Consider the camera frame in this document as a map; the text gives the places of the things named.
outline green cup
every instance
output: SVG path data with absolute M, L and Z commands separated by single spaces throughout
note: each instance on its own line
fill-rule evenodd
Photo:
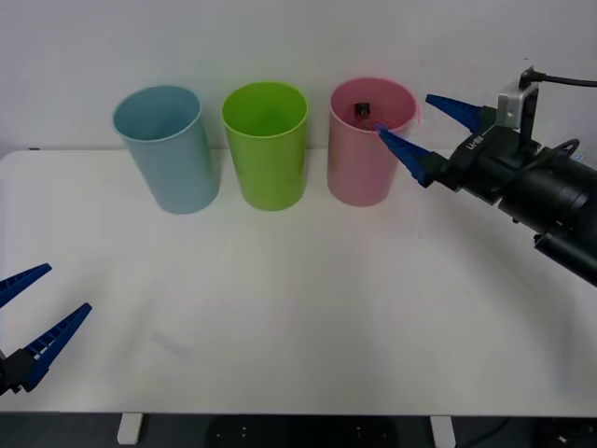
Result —
M 283 82 L 256 82 L 233 92 L 222 119 L 244 199 L 282 210 L 305 190 L 307 115 L 302 92 Z

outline table leg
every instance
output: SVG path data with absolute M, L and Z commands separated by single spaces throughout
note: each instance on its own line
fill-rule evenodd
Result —
M 433 433 L 436 448 L 454 448 L 456 438 L 454 428 L 451 425 L 451 417 L 432 415 L 429 419 L 431 420 L 431 432 Z
M 118 443 L 121 445 L 136 445 L 139 441 L 139 430 L 142 422 L 142 413 L 124 413 L 118 428 Z

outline pink cup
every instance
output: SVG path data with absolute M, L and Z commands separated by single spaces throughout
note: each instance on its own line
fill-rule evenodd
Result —
M 369 104 L 368 119 L 355 105 Z M 419 106 L 401 84 L 381 77 L 358 77 L 334 90 L 330 101 L 327 185 L 337 199 L 355 206 L 379 203 L 388 195 L 398 159 L 376 134 L 374 123 L 407 135 Z

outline black cable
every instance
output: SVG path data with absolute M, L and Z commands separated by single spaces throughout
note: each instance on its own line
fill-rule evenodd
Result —
M 505 417 L 499 425 L 497 425 L 491 431 L 486 432 L 485 434 L 481 434 L 480 436 L 476 437 L 475 439 L 468 441 L 467 443 L 456 444 L 454 448 L 473 448 L 474 446 L 479 445 L 480 443 L 490 439 L 498 432 L 502 431 L 507 424 L 510 423 L 510 417 Z
M 597 81 L 571 79 L 569 77 L 551 77 L 545 73 L 536 72 L 533 67 L 529 68 L 521 75 L 519 86 L 521 89 L 526 89 L 532 82 L 553 82 L 555 84 L 565 84 L 567 86 L 597 87 Z

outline robotic arm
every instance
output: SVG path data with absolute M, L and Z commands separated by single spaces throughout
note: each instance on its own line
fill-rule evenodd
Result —
M 550 148 L 532 139 L 541 81 L 597 87 L 531 67 L 499 94 L 497 109 L 427 95 L 427 103 L 472 132 L 449 160 L 380 123 L 377 132 L 423 187 L 439 182 L 498 203 L 515 223 L 537 232 L 535 249 L 597 287 L 597 172 L 571 157 L 578 140 Z

